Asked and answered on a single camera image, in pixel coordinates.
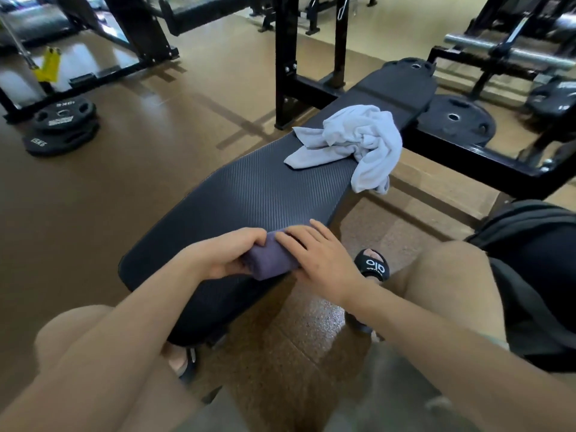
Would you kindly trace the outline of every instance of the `15kg weight plate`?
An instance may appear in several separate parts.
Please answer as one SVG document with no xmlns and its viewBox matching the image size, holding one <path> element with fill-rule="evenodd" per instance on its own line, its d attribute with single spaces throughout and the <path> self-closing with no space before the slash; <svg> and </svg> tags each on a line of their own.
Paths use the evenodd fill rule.
<svg viewBox="0 0 576 432">
<path fill-rule="evenodd" d="M 22 139 L 22 142 L 26 151 L 33 156 L 58 156 L 92 140 L 99 128 L 98 120 L 90 120 L 85 125 L 68 132 L 45 133 L 33 130 Z"/>
<path fill-rule="evenodd" d="M 576 82 L 561 79 L 534 88 L 526 100 L 526 108 L 537 118 L 551 122 L 576 103 Z"/>
<path fill-rule="evenodd" d="M 426 70 L 428 73 L 430 73 L 430 75 L 434 74 L 434 71 L 436 70 L 436 64 L 432 64 L 427 60 L 417 57 L 405 57 L 400 60 L 392 60 L 382 65 L 382 68 L 387 65 L 401 65 L 406 68 L 412 68 L 413 70 Z"/>
<path fill-rule="evenodd" d="M 418 129 L 461 146 L 484 147 L 496 134 L 496 122 L 466 97 L 436 94 L 418 117 Z"/>
<path fill-rule="evenodd" d="M 46 106 L 34 115 L 33 126 L 41 132 L 65 132 L 94 117 L 96 105 L 83 97 Z"/>
</svg>

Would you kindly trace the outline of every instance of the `black bench pad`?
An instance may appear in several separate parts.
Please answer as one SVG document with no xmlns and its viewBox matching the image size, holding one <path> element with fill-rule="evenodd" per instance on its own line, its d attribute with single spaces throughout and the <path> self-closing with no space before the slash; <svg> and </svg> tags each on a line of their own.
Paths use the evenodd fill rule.
<svg viewBox="0 0 576 432">
<path fill-rule="evenodd" d="M 388 65 L 322 109 L 306 126 L 321 128 L 326 118 L 342 108 L 373 104 L 392 112 L 396 126 L 402 129 L 425 110 L 436 86 L 426 70 Z M 241 227 L 270 231 L 307 224 L 310 218 L 330 223 L 350 189 L 356 161 L 347 158 L 292 170 L 284 159 L 300 146 L 292 132 L 210 175 L 122 258 L 119 276 L 125 285 L 133 291 L 189 244 Z M 181 346 L 204 342 L 280 278 L 258 282 L 248 276 L 234 276 L 203 282 L 186 305 L 169 341 Z"/>
</svg>

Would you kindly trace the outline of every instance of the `folded towel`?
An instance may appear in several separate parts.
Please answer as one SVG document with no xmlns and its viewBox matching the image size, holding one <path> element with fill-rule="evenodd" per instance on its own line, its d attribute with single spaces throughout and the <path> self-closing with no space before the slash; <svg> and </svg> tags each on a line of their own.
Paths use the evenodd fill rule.
<svg viewBox="0 0 576 432">
<path fill-rule="evenodd" d="M 402 137 L 390 112 L 376 106 L 350 106 L 324 120 L 324 129 L 294 127 L 294 133 L 304 145 L 284 160 L 286 165 L 308 168 L 353 154 L 358 161 L 350 182 L 353 191 L 388 191 L 388 176 L 402 151 Z"/>
<path fill-rule="evenodd" d="M 254 245 L 244 253 L 242 262 L 257 281 L 270 279 L 299 267 L 296 258 L 276 241 L 276 232 L 268 232 L 264 246 Z"/>
</svg>

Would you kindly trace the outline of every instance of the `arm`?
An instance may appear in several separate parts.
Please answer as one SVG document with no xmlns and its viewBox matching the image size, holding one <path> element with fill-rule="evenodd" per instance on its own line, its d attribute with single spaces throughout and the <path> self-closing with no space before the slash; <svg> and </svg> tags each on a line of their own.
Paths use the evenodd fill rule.
<svg viewBox="0 0 576 432">
<path fill-rule="evenodd" d="M 263 229 L 241 229 L 186 247 L 41 373 L 2 414 L 0 430 L 117 430 L 198 284 L 246 273 L 238 257 L 265 240 Z M 126 357 L 129 370 L 118 366 Z"/>
<path fill-rule="evenodd" d="M 297 277 L 383 335 L 477 426 L 576 430 L 576 394 L 569 387 L 483 336 L 366 280 L 332 232 L 312 225 L 277 235 L 302 266 Z"/>
</svg>

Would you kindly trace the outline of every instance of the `white towel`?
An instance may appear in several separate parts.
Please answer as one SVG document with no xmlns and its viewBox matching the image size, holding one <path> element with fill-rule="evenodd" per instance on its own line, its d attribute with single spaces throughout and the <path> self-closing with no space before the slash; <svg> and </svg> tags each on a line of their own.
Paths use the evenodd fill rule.
<svg viewBox="0 0 576 432">
<path fill-rule="evenodd" d="M 402 151 L 402 137 L 390 112 L 380 112 L 376 106 L 350 106 L 324 120 L 324 129 L 294 127 L 294 133 L 304 145 L 284 160 L 286 165 L 308 168 L 353 154 L 358 161 L 350 182 L 353 191 L 387 193 L 388 176 Z"/>
</svg>

